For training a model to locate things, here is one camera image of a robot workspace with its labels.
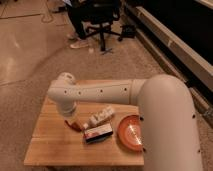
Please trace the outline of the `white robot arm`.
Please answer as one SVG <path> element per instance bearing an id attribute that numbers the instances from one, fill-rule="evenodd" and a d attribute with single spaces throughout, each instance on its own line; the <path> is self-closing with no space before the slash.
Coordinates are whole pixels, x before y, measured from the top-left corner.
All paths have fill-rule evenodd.
<path id="1" fill-rule="evenodd" d="M 143 118 L 144 171 L 203 171 L 193 98 L 175 76 L 76 84 L 72 74 L 62 73 L 47 96 L 66 118 L 75 116 L 78 101 L 136 106 Z"/>

